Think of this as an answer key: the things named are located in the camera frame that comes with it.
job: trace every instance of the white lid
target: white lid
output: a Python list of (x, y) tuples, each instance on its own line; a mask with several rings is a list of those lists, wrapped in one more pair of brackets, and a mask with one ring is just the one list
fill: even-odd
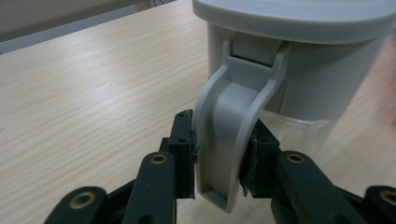
[(192, 0), (194, 13), (218, 26), (276, 39), (347, 44), (385, 35), (396, 0)]

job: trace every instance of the wood grain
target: wood grain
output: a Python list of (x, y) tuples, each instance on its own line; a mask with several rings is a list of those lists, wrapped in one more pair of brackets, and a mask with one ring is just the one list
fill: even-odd
[[(205, 22), (180, 0), (0, 56), (0, 222), (42, 223), (69, 191), (134, 179), (207, 79)], [(360, 195), (396, 186), (396, 38), (316, 159)], [(178, 223), (273, 223), (268, 200), (227, 215), (178, 202)]]

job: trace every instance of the screw hole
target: screw hole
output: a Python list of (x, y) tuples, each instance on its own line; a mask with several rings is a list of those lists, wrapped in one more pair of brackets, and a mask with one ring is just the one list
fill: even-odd
[(155, 155), (155, 156), (151, 157), (150, 161), (151, 161), (151, 163), (154, 163), (154, 164), (161, 164), (161, 163), (166, 162), (166, 157), (161, 154)]
[(396, 206), (396, 192), (390, 191), (390, 190), (382, 190), (379, 193), (379, 196), (382, 198), (387, 203), (392, 204), (393, 206)]
[(88, 191), (76, 195), (69, 203), (72, 209), (81, 209), (87, 207), (95, 200), (95, 194)]
[(289, 161), (294, 162), (294, 163), (304, 163), (305, 162), (305, 158), (300, 156), (300, 155), (298, 155), (298, 154), (288, 154), (286, 156), (286, 158)]

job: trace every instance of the gray lid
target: gray lid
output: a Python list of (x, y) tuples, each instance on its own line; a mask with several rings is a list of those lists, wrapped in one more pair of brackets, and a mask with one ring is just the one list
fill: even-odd
[(348, 44), (385, 35), (396, 0), (192, 0), (201, 19), (254, 35)]

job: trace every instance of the plastic container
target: plastic container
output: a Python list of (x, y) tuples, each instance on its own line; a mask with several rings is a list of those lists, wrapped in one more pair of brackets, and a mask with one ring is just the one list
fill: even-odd
[(288, 148), (296, 139), (318, 147), (374, 62), (396, 1), (192, 2), (208, 22), (210, 70), (193, 117), (198, 191), (231, 212), (257, 118), (284, 150), (299, 150)]

